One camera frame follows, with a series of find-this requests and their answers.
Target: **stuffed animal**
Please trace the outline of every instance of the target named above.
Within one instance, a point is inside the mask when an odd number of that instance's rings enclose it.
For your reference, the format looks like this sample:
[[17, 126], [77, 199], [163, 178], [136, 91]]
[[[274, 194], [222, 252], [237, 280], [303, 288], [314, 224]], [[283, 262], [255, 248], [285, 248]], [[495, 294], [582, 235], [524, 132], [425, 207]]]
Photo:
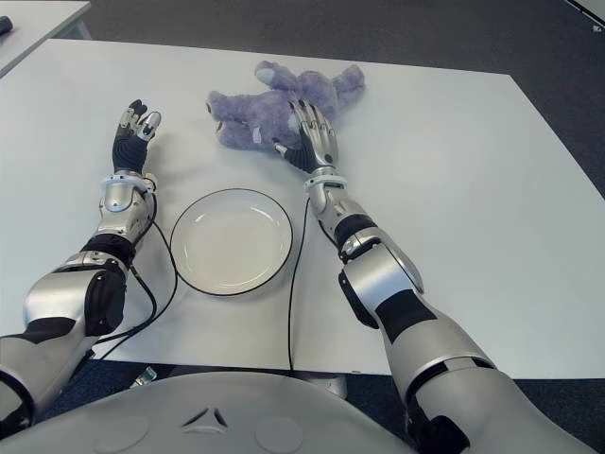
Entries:
[[317, 71], [296, 77], [286, 67], [268, 61], [262, 61], [254, 74], [271, 90], [261, 95], [208, 95], [206, 107], [218, 121], [216, 135], [226, 147], [273, 149], [276, 141], [296, 147], [301, 137], [289, 101], [304, 98], [333, 121], [357, 102], [365, 88], [363, 73], [355, 64], [333, 79]]

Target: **white table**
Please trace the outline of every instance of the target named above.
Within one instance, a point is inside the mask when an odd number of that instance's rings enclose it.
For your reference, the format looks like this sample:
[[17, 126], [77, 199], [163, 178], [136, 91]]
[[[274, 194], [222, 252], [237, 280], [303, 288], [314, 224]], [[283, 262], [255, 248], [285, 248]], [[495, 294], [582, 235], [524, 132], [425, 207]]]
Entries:
[[80, 20], [90, 6], [90, 2], [0, 1], [0, 16], [8, 16], [13, 24], [12, 31], [0, 37], [0, 78], [48, 38], [72, 33], [90, 39]]
[[[114, 127], [138, 96], [164, 116], [147, 171], [159, 179], [165, 232], [191, 201], [249, 187], [285, 208], [297, 250], [301, 174], [273, 153], [221, 147], [204, 106], [212, 89], [262, 92], [252, 73], [262, 59], [327, 75], [349, 64], [51, 40], [0, 80], [0, 333], [23, 329], [29, 286], [95, 228]], [[605, 202], [514, 81], [360, 66], [367, 93], [336, 124], [340, 169], [352, 196], [415, 261], [428, 301], [514, 377], [605, 376]], [[386, 374], [380, 336], [357, 322], [340, 293], [336, 254], [315, 222], [307, 233], [294, 295], [295, 366]], [[162, 302], [172, 284], [165, 252], [156, 233], [145, 243], [137, 267]], [[295, 258], [238, 297], [181, 284], [174, 306], [111, 358], [285, 368]], [[129, 291], [126, 325], [133, 325], [148, 301], [133, 281]]]

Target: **robot forearm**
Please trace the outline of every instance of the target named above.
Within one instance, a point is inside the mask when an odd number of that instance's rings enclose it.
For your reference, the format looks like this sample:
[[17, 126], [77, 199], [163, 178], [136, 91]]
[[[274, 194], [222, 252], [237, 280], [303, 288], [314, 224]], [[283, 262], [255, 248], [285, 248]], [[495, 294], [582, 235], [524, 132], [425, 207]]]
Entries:
[[95, 234], [31, 288], [26, 331], [0, 338], [0, 438], [30, 425], [98, 338], [122, 322], [130, 265], [156, 209], [155, 182], [140, 172], [161, 117], [137, 123], [145, 109], [135, 101], [120, 121]]
[[311, 175], [311, 205], [337, 244], [345, 264], [338, 281], [357, 319], [383, 335], [406, 429], [420, 452], [593, 453], [540, 413], [459, 325], [424, 300], [412, 262], [335, 177], [329, 168]]

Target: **robot finger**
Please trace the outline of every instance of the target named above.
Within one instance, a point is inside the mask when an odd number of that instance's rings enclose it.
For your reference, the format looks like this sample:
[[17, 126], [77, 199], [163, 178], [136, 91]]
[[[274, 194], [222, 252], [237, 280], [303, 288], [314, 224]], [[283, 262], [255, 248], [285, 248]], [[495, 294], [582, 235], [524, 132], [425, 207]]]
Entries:
[[136, 109], [134, 109], [134, 114], [132, 115], [132, 118], [130, 119], [130, 128], [133, 131], [136, 131], [137, 126], [143, 122], [143, 120], [139, 120], [139, 118], [141, 118], [141, 116], [145, 112], [147, 112], [147, 106], [143, 103], [141, 103]]
[[299, 99], [298, 101], [289, 101], [289, 103], [296, 118], [299, 120], [301, 128], [308, 130], [308, 127], [311, 124], [311, 118], [309, 118], [309, 115], [307, 115], [307, 112], [304, 110], [303, 101]]
[[280, 156], [282, 156], [283, 158], [285, 158], [286, 153], [290, 153], [290, 152], [294, 151], [293, 148], [287, 147], [286, 145], [278, 142], [275, 139], [273, 139], [273, 149], [275, 149], [275, 151], [280, 153]]
[[318, 119], [318, 124], [321, 130], [329, 130], [330, 127], [330, 122], [328, 121], [328, 119], [323, 116], [323, 112], [320, 110], [320, 108], [318, 108], [317, 106], [311, 104], [311, 108], [313, 109], [313, 113], [315, 114], [315, 117]]
[[160, 126], [162, 122], [162, 116], [159, 112], [152, 112], [148, 116], [146, 116], [141, 124], [138, 126], [138, 131], [136, 135], [140, 138], [148, 142], [155, 135], [155, 131]]

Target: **gray carpet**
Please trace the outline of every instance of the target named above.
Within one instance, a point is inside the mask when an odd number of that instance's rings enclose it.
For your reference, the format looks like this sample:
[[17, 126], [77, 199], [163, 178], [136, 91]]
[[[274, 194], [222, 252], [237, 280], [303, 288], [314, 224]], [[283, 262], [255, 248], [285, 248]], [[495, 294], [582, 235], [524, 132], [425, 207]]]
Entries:
[[[562, 0], [93, 0], [94, 38], [506, 73], [605, 195], [605, 33]], [[145, 366], [92, 362], [51, 409], [126, 387]], [[605, 452], [605, 380], [520, 380]], [[349, 400], [403, 436], [392, 380], [349, 376]]]

